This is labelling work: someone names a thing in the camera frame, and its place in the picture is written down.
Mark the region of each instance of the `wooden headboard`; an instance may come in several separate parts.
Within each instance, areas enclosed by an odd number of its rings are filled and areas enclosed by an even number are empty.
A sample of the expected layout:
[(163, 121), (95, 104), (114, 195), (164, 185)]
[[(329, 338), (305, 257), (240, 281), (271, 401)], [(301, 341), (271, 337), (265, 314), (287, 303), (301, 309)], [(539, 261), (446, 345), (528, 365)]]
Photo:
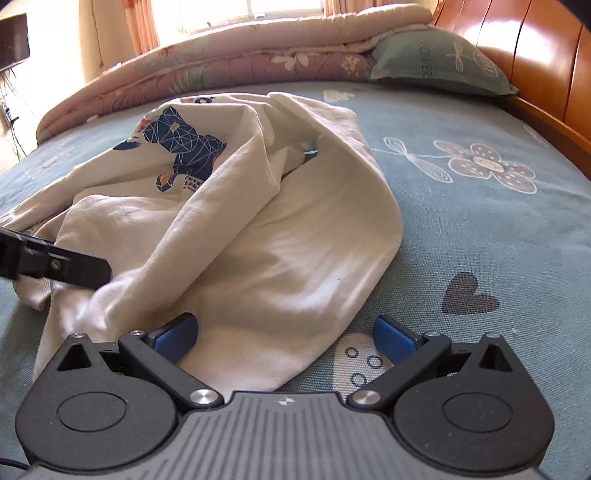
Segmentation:
[(591, 33), (558, 0), (440, 0), (434, 23), (477, 45), (519, 89), (499, 99), (591, 179)]

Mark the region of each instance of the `blue gripper pad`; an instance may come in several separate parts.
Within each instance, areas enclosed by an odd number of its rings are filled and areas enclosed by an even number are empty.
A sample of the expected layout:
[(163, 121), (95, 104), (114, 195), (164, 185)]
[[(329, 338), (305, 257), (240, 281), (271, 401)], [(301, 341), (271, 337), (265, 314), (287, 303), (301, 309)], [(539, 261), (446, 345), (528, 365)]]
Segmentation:
[(195, 315), (183, 314), (175, 320), (178, 322), (173, 321), (165, 325), (162, 333), (160, 330), (154, 332), (153, 335), (157, 336), (152, 346), (166, 360), (174, 364), (195, 345), (199, 331)]
[(377, 317), (374, 320), (374, 344), (378, 352), (385, 355), (394, 365), (418, 349), (413, 338), (395, 328), (382, 317)]

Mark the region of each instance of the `orange curtain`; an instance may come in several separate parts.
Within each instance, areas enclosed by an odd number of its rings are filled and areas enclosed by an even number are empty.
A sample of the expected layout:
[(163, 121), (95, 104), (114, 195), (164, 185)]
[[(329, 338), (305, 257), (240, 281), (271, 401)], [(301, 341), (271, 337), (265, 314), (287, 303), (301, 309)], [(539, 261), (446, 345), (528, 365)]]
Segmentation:
[(135, 54), (141, 55), (158, 47), (160, 42), (154, 26), (151, 0), (123, 0), (123, 6)]
[(324, 0), (324, 14), (328, 17), (336, 14), (359, 13), (366, 8), (400, 2), (401, 0)]

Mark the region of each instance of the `pillow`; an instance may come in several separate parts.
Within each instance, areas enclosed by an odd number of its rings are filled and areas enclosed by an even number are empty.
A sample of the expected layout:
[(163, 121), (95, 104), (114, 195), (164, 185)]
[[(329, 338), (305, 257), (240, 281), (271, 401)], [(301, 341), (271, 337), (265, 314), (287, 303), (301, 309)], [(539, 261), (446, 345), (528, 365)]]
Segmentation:
[(517, 89), (486, 55), (455, 33), (430, 27), (383, 39), (372, 56), (372, 80), (402, 79), (459, 93), (498, 96)]

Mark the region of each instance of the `blue bed sheet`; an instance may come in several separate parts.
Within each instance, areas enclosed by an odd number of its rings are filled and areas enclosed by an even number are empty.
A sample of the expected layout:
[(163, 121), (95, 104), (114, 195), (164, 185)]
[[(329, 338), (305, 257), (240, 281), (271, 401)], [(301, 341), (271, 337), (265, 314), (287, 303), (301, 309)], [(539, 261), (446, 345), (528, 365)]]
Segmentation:
[[(481, 99), (353, 83), (241, 90), (283, 90), (354, 110), (404, 220), (401, 249), (356, 319), (283, 390), (346, 394), (385, 371), (390, 365), (372, 340), (379, 314), (457, 341), (496, 331), (554, 411), (543, 469), (560, 480), (588, 476), (591, 183), (584, 175), (531, 127)], [(124, 140), (155, 106), (42, 145), (0, 177), (0, 212)], [(12, 421), (45, 315), (20, 306), (10, 283), (0, 282), (0, 456), (22, 459)]]

